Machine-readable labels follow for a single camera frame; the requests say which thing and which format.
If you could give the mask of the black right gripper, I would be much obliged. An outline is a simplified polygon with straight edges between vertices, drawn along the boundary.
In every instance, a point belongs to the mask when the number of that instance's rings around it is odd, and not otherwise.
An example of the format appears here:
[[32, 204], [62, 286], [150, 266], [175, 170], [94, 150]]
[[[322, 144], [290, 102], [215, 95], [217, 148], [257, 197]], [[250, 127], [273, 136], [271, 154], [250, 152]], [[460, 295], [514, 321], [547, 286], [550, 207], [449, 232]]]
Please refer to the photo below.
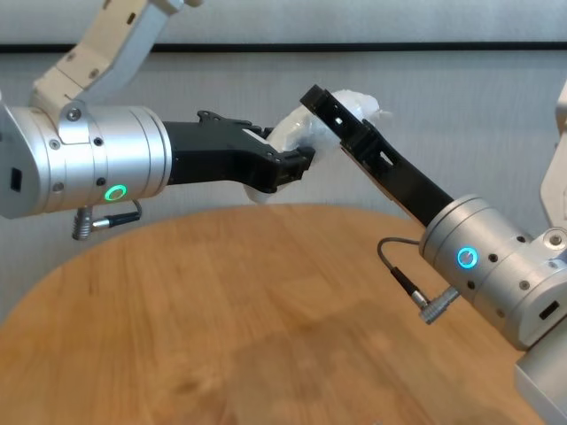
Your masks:
[[314, 85], [300, 99], [340, 140], [363, 173], [396, 205], [423, 226], [454, 199], [397, 152], [367, 119], [358, 119], [327, 89]]

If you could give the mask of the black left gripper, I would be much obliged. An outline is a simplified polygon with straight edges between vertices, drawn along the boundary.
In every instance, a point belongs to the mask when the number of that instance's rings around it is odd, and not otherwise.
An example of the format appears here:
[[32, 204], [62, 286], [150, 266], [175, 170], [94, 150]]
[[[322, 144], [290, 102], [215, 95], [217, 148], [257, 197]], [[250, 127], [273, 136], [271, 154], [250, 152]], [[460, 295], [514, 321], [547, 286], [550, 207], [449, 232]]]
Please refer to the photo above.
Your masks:
[[198, 112], [197, 122], [164, 123], [172, 148], [168, 185], [239, 182], [262, 193], [298, 181], [315, 157], [314, 148], [279, 152], [268, 147], [273, 127]]

